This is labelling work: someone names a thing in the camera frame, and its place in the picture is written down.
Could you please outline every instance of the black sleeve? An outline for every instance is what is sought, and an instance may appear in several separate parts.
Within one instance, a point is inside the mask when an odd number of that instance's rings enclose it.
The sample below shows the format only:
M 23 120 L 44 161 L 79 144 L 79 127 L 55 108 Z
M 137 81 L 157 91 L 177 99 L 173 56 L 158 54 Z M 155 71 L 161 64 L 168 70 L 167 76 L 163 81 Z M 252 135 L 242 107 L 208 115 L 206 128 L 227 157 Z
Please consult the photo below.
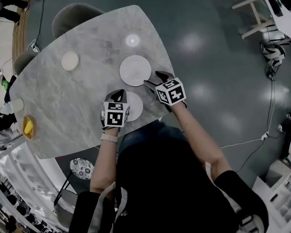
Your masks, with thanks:
M 69 233 L 88 232 L 99 196 L 100 194 L 94 192 L 82 192 L 78 195 L 76 208 L 69 227 Z M 100 233 L 110 232 L 114 216 L 114 203 L 112 203 L 108 198 L 105 198 L 103 201 Z
M 268 212 L 263 200 L 243 182 L 236 172 L 226 171 L 214 183 L 247 213 L 259 216 L 263 221 L 265 232 L 267 231 Z

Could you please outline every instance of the marble table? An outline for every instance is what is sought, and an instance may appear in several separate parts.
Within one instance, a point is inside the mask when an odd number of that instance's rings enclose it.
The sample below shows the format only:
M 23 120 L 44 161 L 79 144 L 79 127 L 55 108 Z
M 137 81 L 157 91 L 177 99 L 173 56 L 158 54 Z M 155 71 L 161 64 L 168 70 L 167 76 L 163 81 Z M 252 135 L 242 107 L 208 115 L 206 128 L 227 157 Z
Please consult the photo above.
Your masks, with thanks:
M 139 36 L 138 46 L 126 44 L 130 34 Z M 69 51 L 80 58 L 73 71 L 61 66 L 63 55 Z M 134 92 L 144 104 L 142 115 L 127 122 L 120 135 L 168 113 L 146 86 L 132 87 L 121 80 L 120 64 L 130 55 L 143 56 L 150 62 L 150 79 L 155 82 L 160 81 L 156 70 L 174 73 L 158 33 L 136 5 L 105 13 L 68 31 L 28 64 L 11 87 L 10 96 L 12 100 L 24 100 L 24 110 L 16 113 L 20 127 L 25 115 L 33 116 L 37 122 L 37 134 L 27 144 L 39 158 L 63 156 L 99 145 L 102 103 L 114 90 Z

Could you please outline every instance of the hand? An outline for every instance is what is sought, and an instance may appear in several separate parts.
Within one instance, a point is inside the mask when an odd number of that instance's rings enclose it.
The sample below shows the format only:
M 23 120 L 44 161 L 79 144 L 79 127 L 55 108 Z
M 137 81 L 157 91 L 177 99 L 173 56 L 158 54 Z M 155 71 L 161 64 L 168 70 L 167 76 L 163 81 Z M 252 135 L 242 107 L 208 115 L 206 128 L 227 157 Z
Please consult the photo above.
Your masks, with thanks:
M 109 93 L 101 111 L 102 129 L 122 128 L 129 116 L 129 105 L 125 90 Z
M 156 71 L 155 74 L 163 83 L 155 84 L 150 81 L 144 81 L 144 84 L 148 86 L 153 93 L 156 93 L 158 95 L 157 99 L 165 104 L 166 108 L 171 111 L 170 106 L 179 102 L 184 102 L 186 99 L 183 84 L 179 78 L 175 78 L 171 73 Z

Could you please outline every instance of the wristband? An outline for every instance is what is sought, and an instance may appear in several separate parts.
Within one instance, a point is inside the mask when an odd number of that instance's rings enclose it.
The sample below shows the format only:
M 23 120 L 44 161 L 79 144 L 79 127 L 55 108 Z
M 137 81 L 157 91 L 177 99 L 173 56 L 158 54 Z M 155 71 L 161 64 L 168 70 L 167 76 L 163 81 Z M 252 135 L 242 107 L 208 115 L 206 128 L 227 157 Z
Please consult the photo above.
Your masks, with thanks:
M 117 143 L 118 137 L 117 136 L 113 136 L 113 135 L 109 135 L 109 134 L 102 133 L 101 140 L 107 140 L 109 142 L 115 142 L 115 143 Z

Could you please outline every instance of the white plate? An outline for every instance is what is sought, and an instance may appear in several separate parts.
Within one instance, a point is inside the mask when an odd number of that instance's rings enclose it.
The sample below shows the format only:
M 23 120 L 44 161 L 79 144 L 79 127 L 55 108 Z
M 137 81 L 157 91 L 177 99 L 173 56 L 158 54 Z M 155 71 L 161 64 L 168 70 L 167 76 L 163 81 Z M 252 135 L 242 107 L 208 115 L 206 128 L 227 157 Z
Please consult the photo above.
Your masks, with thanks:
M 62 58 L 62 66 L 66 71 L 72 71 L 79 64 L 79 57 L 75 52 L 68 52 Z
M 151 76 L 151 65 L 139 55 L 127 57 L 120 66 L 121 79 L 128 85 L 140 86 Z
M 129 117 L 127 121 L 132 122 L 141 116 L 142 111 L 144 110 L 144 104 L 142 103 L 141 98 L 137 94 L 130 91 L 128 91 L 126 94 L 127 103 L 130 106 Z

